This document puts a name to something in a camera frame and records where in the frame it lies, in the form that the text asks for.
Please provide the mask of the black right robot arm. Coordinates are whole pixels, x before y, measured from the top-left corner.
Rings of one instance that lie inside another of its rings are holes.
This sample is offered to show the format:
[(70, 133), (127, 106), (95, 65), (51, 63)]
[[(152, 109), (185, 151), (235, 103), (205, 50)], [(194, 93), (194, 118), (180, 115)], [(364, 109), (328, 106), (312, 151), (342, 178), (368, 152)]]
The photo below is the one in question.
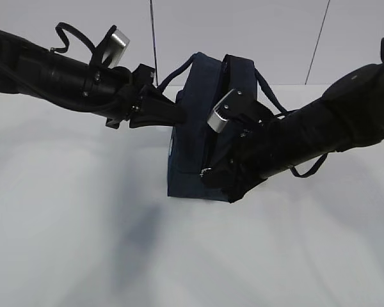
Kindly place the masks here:
[(213, 113), (226, 124), (242, 124), (243, 131), (202, 171), (202, 182), (235, 202), (303, 162), (383, 141), (384, 64), (345, 75), (320, 98), (283, 118), (239, 89), (230, 90)]

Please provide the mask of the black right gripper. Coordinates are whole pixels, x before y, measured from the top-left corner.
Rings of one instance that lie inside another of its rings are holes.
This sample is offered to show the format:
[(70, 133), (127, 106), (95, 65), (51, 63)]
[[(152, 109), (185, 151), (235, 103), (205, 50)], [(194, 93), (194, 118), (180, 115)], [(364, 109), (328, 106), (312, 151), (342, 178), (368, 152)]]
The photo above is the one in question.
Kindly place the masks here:
[(210, 189), (223, 189), (229, 203), (269, 177), (294, 167), (294, 128), (267, 124), (234, 140), (226, 154), (202, 172)]

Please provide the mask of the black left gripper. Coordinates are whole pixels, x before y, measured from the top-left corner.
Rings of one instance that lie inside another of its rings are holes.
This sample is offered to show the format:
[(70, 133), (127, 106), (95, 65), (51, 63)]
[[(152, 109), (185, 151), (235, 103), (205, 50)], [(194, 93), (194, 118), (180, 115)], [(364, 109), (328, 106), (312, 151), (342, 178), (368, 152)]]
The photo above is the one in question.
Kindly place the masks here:
[(118, 129), (122, 121), (132, 129), (150, 126), (173, 127), (184, 123), (187, 114), (153, 85), (156, 70), (139, 64), (129, 82), (116, 94), (117, 105), (109, 110), (106, 127)]

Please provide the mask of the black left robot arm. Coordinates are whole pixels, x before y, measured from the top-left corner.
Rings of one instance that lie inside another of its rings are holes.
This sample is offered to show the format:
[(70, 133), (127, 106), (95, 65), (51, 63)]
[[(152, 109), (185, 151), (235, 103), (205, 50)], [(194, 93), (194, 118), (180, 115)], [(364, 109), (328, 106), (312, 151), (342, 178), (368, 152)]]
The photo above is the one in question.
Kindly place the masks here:
[(0, 93), (23, 94), (60, 108), (91, 113), (118, 129), (174, 127), (186, 112), (153, 85), (155, 70), (140, 64), (134, 71), (119, 61), (130, 40), (111, 26), (98, 45), (75, 27), (55, 27), (63, 47), (46, 49), (0, 30)]

